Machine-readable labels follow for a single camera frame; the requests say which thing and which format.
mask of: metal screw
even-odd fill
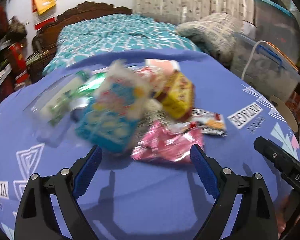
[[[30,179],[35,180],[37,177],[38,177],[38,174],[34,173],[34,174],[31,175]]]
[[[69,169],[65,168],[61,170],[62,175],[67,175],[69,173]]]
[[[262,176],[261,176],[261,174],[259,174],[259,173],[254,174],[254,177],[255,177],[256,179],[262,179]]]
[[[223,173],[229,175],[229,174],[231,174],[231,169],[224,168]]]

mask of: bed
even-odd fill
[[[172,24],[132,14],[126,7],[84,2],[38,32],[32,42],[33,49],[48,52],[42,65],[28,69],[36,82],[43,68],[43,75],[47,75],[56,68],[102,52],[162,48],[200,51],[192,41],[178,36],[175,28]]]

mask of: yellow sign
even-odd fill
[[[34,4],[38,10],[38,14],[42,14],[56,5],[55,0],[34,0]]]

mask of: white cable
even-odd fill
[[[248,66],[249,66],[249,64],[250,64],[250,62],[251,62],[251,60],[252,60],[254,51],[256,50],[257,46],[258,46],[260,43],[262,43],[262,42],[267,43],[266,41],[257,41],[256,44],[253,46],[252,51],[251,51],[251,54],[250,54],[250,58],[249,58],[249,60],[248,60],[248,62],[247,62],[247,64],[246,64],[246,66],[244,67],[244,69],[243,69],[243,71],[242,71],[241,80],[243,80],[244,75],[246,74],[247,68],[248,68]]]

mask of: yellow snack box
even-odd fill
[[[164,88],[154,96],[163,109],[174,119],[185,122],[192,113],[194,85],[178,70],[175,70]]]

